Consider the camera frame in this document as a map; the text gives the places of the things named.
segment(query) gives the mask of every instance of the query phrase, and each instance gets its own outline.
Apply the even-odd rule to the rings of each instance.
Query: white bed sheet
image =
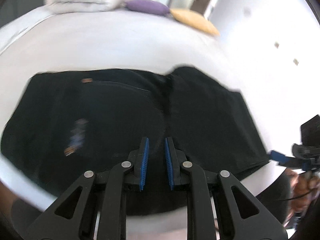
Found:
[[[268,110],[261,112],[259,84],[248,87],[245,85],[246,80],[236,77],[226,54],[212,36],[170,18],[121,9],[43,17],[45,18],[40,23],[39,19],[33,21],[33,25],[26,18],[28,32],[24,32],[13,42],[7,41],[0,54],[1,130],[14,111],[28,79],[38,72],[131,68],[164,74],[177,64],[195,65],[229,89],[241,89],[244,95],[251,91],[247,104],[254,110],[254,119],[259,121],[273,118]],[[6,28],[14,29],[16,23],[12,22]],[[2,28],[0,41],[3,39]],[[266,106],[273,96],[275,95],[265,99]],[[281,123],[278,128],[286,130]],[[258,130],[267,150],[277,147],[269,139],[271,130],[263,126],[258,126]],[[279,147],[289,149],[290,145]],[[242,183],[257,195],[283,170],[284,168],[271,162]],[[46,209],[55,199],[25,178],[1,155],[0,178],[13,192],[41,210]],[[162,224],[158,220],[153,227],[158,232],[165,232],[166,228],[172,227],[184,228],[187,223],[186,210],[178,210],[177,213],[184,214],[180,216],[183,226],[181,223],[172,223],[173,220],[169,219]]]

